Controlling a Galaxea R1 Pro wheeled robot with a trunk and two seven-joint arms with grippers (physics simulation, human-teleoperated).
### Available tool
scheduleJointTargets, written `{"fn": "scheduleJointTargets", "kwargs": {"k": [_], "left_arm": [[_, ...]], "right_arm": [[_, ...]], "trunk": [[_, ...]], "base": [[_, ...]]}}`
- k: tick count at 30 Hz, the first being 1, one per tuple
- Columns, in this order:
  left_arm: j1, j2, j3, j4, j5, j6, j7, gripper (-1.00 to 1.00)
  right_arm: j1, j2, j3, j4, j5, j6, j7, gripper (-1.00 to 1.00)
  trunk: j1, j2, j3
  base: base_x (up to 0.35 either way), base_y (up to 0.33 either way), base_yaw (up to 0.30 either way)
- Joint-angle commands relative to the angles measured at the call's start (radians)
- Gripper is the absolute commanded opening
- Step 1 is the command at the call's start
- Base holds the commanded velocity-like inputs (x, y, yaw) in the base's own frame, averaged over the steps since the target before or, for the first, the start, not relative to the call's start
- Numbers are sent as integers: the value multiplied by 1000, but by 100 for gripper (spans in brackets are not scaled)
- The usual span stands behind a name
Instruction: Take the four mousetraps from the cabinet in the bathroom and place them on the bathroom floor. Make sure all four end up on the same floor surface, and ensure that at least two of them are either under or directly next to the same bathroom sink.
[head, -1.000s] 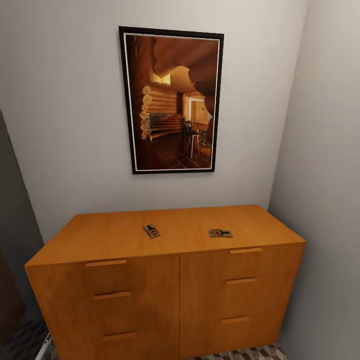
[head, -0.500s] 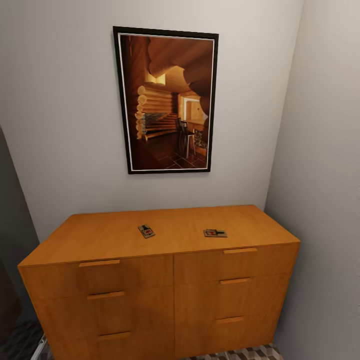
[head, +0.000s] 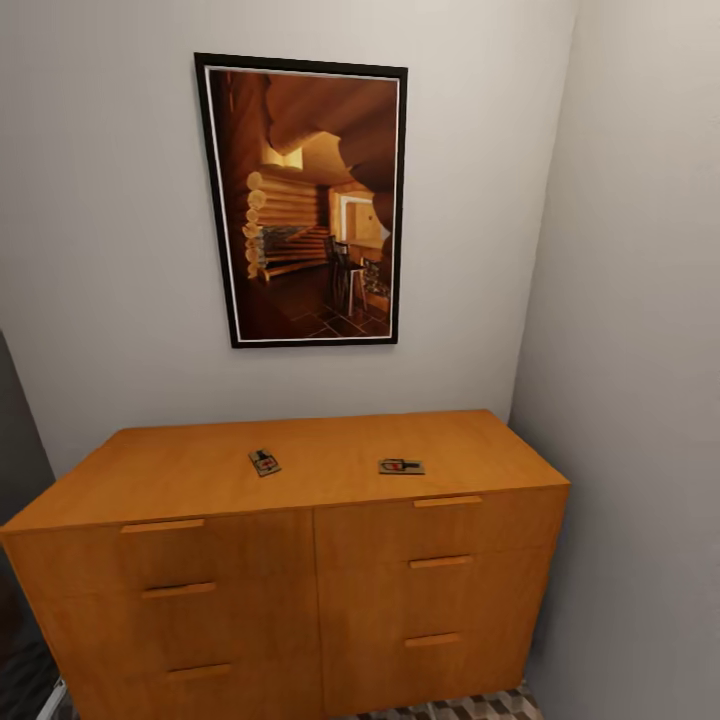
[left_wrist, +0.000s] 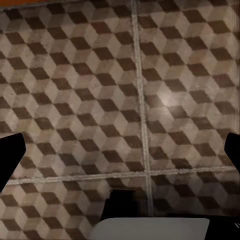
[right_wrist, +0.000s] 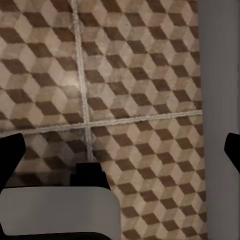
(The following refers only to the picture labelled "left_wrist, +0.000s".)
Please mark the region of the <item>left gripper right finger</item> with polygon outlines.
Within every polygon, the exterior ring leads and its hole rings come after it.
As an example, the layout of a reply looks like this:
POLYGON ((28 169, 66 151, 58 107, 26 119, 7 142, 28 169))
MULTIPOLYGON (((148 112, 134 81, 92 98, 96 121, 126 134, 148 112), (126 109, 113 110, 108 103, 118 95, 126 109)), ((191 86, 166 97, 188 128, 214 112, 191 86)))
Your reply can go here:
POLYGON ((229 133, 227 135, 224 151, 240 172, 240 134, 229 133))

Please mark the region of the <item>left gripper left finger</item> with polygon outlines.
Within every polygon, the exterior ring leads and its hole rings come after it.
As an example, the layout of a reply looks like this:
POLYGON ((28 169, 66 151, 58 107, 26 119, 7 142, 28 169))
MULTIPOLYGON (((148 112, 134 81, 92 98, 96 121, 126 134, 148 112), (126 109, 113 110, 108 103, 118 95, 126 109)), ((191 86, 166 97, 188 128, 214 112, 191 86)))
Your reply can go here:
POLYGON ((22 133, 0 138, 0 193, 26 152, 22 133))

